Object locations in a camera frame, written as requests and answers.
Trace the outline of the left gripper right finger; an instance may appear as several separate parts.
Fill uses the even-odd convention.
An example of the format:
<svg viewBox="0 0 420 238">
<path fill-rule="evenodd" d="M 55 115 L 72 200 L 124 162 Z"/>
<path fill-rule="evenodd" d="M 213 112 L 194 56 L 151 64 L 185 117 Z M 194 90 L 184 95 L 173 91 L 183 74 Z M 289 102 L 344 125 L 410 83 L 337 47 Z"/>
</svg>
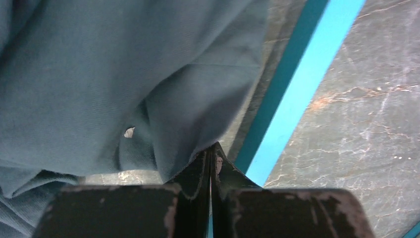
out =
<svg viewBox="0 0 420 238">
<path fill-rule="evenodd" d="M 210 148 L 215 238 L 372 238 L 360 202 L 344 189 L 266 189 Z"/>
</svg>

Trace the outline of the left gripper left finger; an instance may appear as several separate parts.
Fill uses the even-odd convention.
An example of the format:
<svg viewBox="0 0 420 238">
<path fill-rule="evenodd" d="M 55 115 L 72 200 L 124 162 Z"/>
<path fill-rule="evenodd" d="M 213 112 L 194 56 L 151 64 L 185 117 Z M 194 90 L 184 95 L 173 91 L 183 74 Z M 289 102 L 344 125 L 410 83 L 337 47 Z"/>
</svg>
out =
<svg viewBox="0 0 420 238">
<path fill-rule="evenodd" d="M 36 238 L 204 238 L 209 218 L 209 150 L 170 181 L 64 187 Z"/>
</svg>

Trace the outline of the blue picture frame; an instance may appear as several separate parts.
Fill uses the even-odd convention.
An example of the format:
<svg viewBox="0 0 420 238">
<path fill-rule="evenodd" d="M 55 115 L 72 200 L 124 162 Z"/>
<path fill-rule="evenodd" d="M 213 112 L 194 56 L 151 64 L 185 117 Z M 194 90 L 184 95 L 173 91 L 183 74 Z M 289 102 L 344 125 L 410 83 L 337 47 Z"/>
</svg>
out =
<svg viewBox="0 0 420 238">
<path fill-rule="evenodd" d="M 420 224 L 420 3 L 274 0 L 229 158 L 266 188 L 351 191 L 378 238 Z"/>
</svg>

